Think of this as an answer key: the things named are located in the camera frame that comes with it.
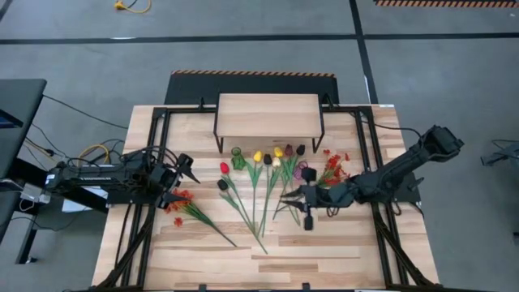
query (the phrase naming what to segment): orange warning stripe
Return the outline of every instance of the orange warning stripe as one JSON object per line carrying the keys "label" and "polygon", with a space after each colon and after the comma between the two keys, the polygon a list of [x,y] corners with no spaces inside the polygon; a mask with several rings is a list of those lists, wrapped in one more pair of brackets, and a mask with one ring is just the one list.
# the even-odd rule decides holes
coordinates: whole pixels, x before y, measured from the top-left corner
{"label": "orange warning stripe", "polygon": [[279,72],[279,71],[228,71],[228,70],[176,70],[171,74],[212,74],[212,75],[271,75],[271,76],[312,76],[333,77],[332,73]]}
{"label": "orange warning stripe", "polygon": [[378,0],[377,6],[412,6],[412,7],[499,7],[519,8],[519,3],[514,1],[427,1],[427,0]]}

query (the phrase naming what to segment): yellow tulip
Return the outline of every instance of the yellow tulip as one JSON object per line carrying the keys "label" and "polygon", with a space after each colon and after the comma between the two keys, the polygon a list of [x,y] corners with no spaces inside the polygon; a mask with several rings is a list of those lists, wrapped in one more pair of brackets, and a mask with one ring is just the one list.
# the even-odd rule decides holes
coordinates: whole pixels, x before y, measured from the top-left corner
{"label": "yellow tulip", "polygon": [[274,157],[274,160],[272,161],[272,167],[277,168],[281,166],[281,160],[279,160],[279,157]]}
{"label": "yellow tulip", "polygon": [[262,158],[263,158],[263,153],[260,150],[256,151],[256,153],[254,154],[254,157],[253,157],[254,161],[261,162]]}
{"label": "yellow tulip", "polygon": [[279,147],[274,148],[274,156],[275,157],[283,157],[283,150]]}

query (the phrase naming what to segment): orange flower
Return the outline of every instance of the orange flower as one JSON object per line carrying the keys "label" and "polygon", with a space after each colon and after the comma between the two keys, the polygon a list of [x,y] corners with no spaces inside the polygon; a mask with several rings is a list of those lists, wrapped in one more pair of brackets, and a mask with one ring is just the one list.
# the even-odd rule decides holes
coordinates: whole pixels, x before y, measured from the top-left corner
{"label": "orange flower", "polygon": [[180,227],[180,226],[182,226],[182,223],[183,222],[182,222],[182,218],[181,217],[176,217],[175,218],[175,226]]}

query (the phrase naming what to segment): gray floor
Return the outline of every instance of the gray floor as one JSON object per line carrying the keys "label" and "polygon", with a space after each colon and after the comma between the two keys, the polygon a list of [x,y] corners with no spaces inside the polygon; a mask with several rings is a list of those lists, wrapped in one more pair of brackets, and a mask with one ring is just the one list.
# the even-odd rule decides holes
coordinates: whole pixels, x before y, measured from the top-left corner
{"label": "gray floor", "polygon": [[[14,0],[0,22],[0,39],[354,32],[342,0],[155,0],[145,15],[115,12],[112,4]],[[365,33],[519,30],[517,10],[377,7],[367,0],[358,6]],[[517,290],[518,181],[508,163],[483,168],[479,156],[493,151],[491,139],[519,138],[519,40],[368,41],[367,48],[380,103],[396,105],[402,126],[425,131],[436,123],[466,143],[456,160],[417,172],[426,177],[420,190],[441,282]],[[0,45],[0,64],[0,78],[45,78],[46,94],[121,124],[133,105],[162,103],[169,73],[177,69],[332,72],[341,102],[368,102],[356,41]],[[69,155],[126,135],[50,101],[35,124]],[[39,132],[29,136],[46,145]],[[407,144],[415,140],[405,133]],[[25,151],[20,156],[36,164]],[[49,206],[42,224],[71,219],[58,209],[59,202]],[[0,246],[2,291],[87,287],[104,219],[85,213],[67,230],[40,232],[32,255],[41,261],[31,265],[13,264],[27,225],[14,221]]]}

